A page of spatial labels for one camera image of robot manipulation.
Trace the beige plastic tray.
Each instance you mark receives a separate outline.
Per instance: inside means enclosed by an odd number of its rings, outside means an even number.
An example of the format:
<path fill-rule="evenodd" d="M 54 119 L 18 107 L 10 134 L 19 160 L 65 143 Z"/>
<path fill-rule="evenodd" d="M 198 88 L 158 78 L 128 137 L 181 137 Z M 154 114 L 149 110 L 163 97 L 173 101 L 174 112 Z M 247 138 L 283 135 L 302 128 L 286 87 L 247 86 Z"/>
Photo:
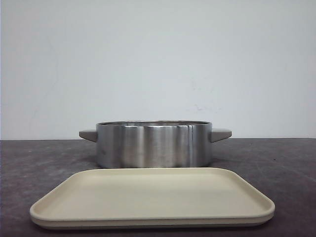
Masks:
<path fill-rule="evenodd" d="M 47 229 L 261 225 L 274 202 L 221 168 L 94 169 L 78 172 L 30 208 Z"/>

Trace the stainless steel pot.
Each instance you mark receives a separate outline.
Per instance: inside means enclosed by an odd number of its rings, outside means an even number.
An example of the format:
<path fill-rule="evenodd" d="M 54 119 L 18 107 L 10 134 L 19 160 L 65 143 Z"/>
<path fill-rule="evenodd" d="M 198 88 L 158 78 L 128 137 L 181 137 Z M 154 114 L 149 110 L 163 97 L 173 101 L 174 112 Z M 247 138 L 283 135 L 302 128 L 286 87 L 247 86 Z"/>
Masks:
<path fill-rule="evenodd" d="M 96 144 L 96 162 L 103 168 L 204 167 L 212 144 L 231 136 L 231 130 L 191 120 L 101 122 L 79 132 Z"/>

